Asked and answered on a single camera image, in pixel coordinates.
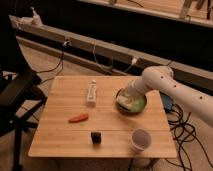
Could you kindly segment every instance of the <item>wooden table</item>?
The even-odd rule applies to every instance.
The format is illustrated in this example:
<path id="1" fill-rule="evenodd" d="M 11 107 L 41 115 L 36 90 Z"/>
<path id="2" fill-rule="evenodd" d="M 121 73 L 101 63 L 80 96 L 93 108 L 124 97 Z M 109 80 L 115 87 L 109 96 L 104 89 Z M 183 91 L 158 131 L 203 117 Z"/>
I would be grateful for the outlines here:
<path id="1" fill-rule="evenodd" d="M 95 108 L 86 106 L 89 83 L 97 81 Z M 174 158 L 176 149 L 158 91 L 147 94 L 145 110 L 124 116 L 115 106 L 117 91 L 133 76 L 58 76 L 30 147 L 31 157 Z M 74 115 L 89 113 L 89 119 L 68 123 Z M 151 146 L 136 154 L 131 148 L 133 129 L 150 132 Z M 91 131 L 100 131 L 102 142 L 93 145 Z"/>

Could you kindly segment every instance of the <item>cable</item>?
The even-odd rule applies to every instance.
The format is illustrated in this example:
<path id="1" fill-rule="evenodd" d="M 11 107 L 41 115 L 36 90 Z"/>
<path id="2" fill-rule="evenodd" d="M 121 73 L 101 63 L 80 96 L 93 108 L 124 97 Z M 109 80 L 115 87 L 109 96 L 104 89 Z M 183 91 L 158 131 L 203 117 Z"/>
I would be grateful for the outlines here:
<path id="1" fill-rule="evenodd" d="M 139 5 L 141 8 L 143 8 L 143 5 L 141 5 L 140 3 L 136 2 L 136 1 L 133 1 L 133 0 L 127 0 L 127 1 L 135 3 L 135 4 Z"/>
<path id="2" fill-rule="evenodd" d="M 61 55 L 58 64 L 57 64 L 54 68 L 49 69 L 49 70 L 38 71 L 37 74 L 41 74 L 41 73 L 45 73 L 45 72 L 52 72 L 52 71 L 56 70 L 56 69 L 60 66 L 60 64 L 61 64 L 61 62 L 62 62 L 62 60 L 63 60 L 63 59 L 62 59 L 62 58 L 63 58 L 63 55 Z"/>
<path id="3" fill-rule="evenodd" d="M 97 64 L 97 66 L 98 66 L 102 71 L 107 72 L 107 73 L 109 73 L 109 74 L 111 75 L 112 72 L 110 72 L 110 71 L 108 71 L 108 70 L 105 70 L 105 69 L 98 63 L 97 58 L 96 58 L 96 54 L 95 54 L 95 50 L 96 50 L 96 42 L 94 43 L 93 50 L 92 50 L 95 63 Z"/>
<path id="4" fill-rule="evenodd" d="M 54 71 L 56 68 L 58 68 L 58 67 L 60 66 L 60 64 L 61 64 L 61 69 L 56 73 L 55 76 L 59 75 L 59 74 L 61 73 L 61 71 L 64 69 L 64 51 L 62 51 L 62 53 L 61 53 L 61 57 L 60 57 L 59 63 L 57 64 L 57 66 L 56 66 L 54 69 L 51 69 L 51 71 Z M 44 84 L 45 82 L 50 81 L 50 80 L 53 80 L 53 79 L 54 79 L 54 77 L 48 78 L 48 79 L 46 79 L 46 80 L 40 82 L 39 85 Z"/>
<path id="5" fill-rule="evenodd" d="M 165 159 L 165 160 L 174 166 L 182 167 L 182 169 L 184 171 L 193 170 L 191 160 L 190 160 L 189 155 L 187 154 L 186 150 L 184 149 L 183 145 L 186 142 L 192 142 L 193 140 L 197 140 L 197 142 L 199 143 L 200 147 L 202 148 L 202 150 L 207 158 L 207 162 L 213 168 L 213 164 L 210 161 L 209 156 L 208 156 L 203 144 L 200 142 L 200 140 L 196 136 L 195 127 L 192 124 L 188 123 L 191 113 L 189 113 L 187 115 L 186 119 L 184 120 L 183 110 L 181 109 L 181 107 L 179 105 L 175 104 L 172 106 L 172 110 L 170 111 L 170 113 L 168 113 L 168 116 L 175 117 L 175 119 L 173 119 L 173 120 L 168 119 L 168 123 L 171 127 L 170 130 L 173 132 L 173 136 L 174 136 L 173 139 L 176 140 L 177 144 L 178 144 L 178 156 L 179 156 L 180 164 L 173 163 L 173 162 L 169 161 L 168 159 Z M 183 155 L 181 152 L 184 152 L 185 156 L 187 157 L 189 167 L 187 167 L 186 164 L 184 163 Z"/>

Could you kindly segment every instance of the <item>plug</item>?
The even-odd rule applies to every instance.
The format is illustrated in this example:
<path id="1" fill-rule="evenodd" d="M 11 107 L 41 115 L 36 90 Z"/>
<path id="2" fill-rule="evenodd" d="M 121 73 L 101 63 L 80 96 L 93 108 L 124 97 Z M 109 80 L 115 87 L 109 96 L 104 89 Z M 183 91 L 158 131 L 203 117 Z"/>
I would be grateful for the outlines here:
<path id="1" fill-rule="evenodd" d="M 131 62 L 132 65 L 135 65 L 135 64 L 137 63 L 137 61 L 138 61 L 138 57 L 135 57 L 135 56 L 134 56 L 134 57 L 132 58 L 132 62 Z"/>

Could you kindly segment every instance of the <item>small black block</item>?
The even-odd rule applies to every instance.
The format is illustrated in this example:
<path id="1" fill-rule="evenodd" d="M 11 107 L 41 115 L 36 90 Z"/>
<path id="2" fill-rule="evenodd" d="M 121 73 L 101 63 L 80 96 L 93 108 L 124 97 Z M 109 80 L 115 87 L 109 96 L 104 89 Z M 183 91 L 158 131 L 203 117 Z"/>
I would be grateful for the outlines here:
<path id="1" fill-rule="evenodd" d="M 101 143 L 101 133 L 100 132 L 91 132 L 92 142 Z"/>

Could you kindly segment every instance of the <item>floor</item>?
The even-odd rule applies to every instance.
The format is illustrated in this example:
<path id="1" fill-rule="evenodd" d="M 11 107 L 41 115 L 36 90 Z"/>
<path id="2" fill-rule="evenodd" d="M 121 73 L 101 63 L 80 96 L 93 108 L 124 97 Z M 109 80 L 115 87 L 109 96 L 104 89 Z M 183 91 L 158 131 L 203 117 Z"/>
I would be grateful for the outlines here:
<path id="1" fill-rule="evenodd" d="M 43 52 L 36 51 L 29 47 L 21 46 L 21 49 L 30 64 L 30 66 L 36 70 L 48 70 L 54 68 L 59 59 L 52 57 Z M 40 74 L 42 80 L 52 78 L 60 70 L 60 68 L 54 72 Z M 64 69 L 60 75 L 102 75 L 96 71 L 64 62 Z M 49 88 L 52 80 L 47 81 L 40 86 L 40 88 L 48 95 Z M 28 108 L 31 102 L 25 103 L 23 106 Z M 39 118 L 42 109 L 39 110 L 35 116 Z M 197 136 L 203 143 L 209 158 L 213 161 L 213 132 L 211 127 L 200 121 L 196 116 L 192 115 L 190 123 L 196 127 Z M 28 150 L 34 135 L 34 130 L 29 133 L 23 134 L 21 163 L 24 168 L 23 171 L 127 171 L 130 159 L 59 159 L 59 158 L 31 158 L 28 157 Z M 10 133 L 0 138 L 0 171 L 10 171 L 12 168 L 13 157 L 13 139 L 14 133 Z M 185 146 L 194 171 L 212 171 L 213 168 L 207 162 L 207 159 L 196 141 L 190 142 Z M 171 159 L 172 162 L 178 163 L 177 159 Z M 141 166 L 146 162 L 143 159 L 135 159 L 132 166 L 132 171 L 142 170 Z M 166 162 L 164 159 L 160 159 L 153 168 L 154 171 L 180 171 L 183 170 L 177 166 L 173 166 Z"/>

